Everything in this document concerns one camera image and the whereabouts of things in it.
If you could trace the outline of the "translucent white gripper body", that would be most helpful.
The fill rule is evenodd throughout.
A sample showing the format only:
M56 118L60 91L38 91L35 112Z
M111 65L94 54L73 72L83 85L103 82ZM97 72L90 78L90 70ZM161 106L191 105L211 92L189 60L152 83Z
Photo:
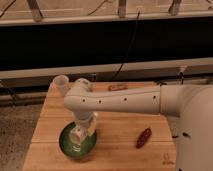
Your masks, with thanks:
M97 116L98 114L96 112L93 112L87 119L76 120L78 125L86 129L88 136L92 136L95 133Z

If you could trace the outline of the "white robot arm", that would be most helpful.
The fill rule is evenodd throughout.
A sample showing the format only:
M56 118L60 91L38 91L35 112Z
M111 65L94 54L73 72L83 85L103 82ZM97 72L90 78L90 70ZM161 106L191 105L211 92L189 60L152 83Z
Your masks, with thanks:
M78 79L64 97L78 120L95 111L173 115L180 118L176 171L213 171L213 85L162 85L93 92Z

